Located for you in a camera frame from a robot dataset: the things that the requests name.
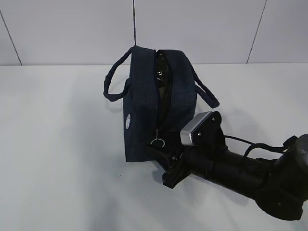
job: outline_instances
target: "metal ring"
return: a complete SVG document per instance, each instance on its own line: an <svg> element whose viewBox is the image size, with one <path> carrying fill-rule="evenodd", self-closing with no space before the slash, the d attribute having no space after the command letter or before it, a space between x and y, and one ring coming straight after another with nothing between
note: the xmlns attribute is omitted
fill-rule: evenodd
<svg viewBox="0 0 308 231"><path fill-rule="evenodd" d="M163 139L154 139L151 141L150 144L153 144L154 141L162 141L163 142L163 146L161 146L161 148L163 148L165 146L165 141Z"/></svg>

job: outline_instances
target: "black cable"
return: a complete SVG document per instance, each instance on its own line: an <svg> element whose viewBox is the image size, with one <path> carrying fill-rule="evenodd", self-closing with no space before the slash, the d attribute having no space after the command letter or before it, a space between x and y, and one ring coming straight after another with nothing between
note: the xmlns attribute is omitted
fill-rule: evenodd
<svg viewBox="0 0 308 231"><path fill-rule="evenodd" d="M252 143L250 141L246 141L246 140L243 140L241 138L237 138L237 137L234 137L234 136L225 136L225 138L228 138L228 139L233 139L233 140L237 140L237 141L241 141L241 142L244 142L244 143L248 143L250 145L253 145L255 143Z"/></svg>

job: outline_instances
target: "white table surface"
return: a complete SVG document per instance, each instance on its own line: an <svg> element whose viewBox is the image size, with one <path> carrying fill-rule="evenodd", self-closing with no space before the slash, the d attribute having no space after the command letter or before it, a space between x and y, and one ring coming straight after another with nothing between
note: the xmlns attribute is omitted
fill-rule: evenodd
<svg viewBox="0 0 308 231"><path fill-rule="evenodd" d="M197 177L173 190L154 162L126 163L110 66L0 67L1 231L306 231ZM195 65L220 100L225 134L279 146L308 133L308 64ZM120 92L121 66L111 92ZM210 108L198 98L197 111ZM230 150L247 147L228 141ZM256 150L252 157L276 157Z"/></svg>

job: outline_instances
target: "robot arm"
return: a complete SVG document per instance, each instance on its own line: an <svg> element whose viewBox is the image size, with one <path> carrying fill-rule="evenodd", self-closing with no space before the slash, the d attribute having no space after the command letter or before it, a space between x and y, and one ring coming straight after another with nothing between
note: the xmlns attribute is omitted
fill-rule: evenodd
<svg viewBox="0 0 308 231"><path fill-rule="evenodd" d="M219 112L200 113L180 135L166 135L172 147L149 145L150 153L166 171L163 184L174 188L194 174L255 200L271 216L299 220L308 199L308 134L291 137L279 148L252 144L243 156L229 151L220 124ZM247 157L256 147L282 156L273 160Z"/></svg>

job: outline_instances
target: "zipper pull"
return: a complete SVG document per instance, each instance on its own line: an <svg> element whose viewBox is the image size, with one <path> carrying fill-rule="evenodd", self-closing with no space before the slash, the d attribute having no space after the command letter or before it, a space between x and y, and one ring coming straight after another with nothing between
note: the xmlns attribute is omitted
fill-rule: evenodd
<svg viewBox="0 0 308 231"><path fill-rule="evenodd" d="M156 140L158 140L158 129L155 130Z"/></svg>

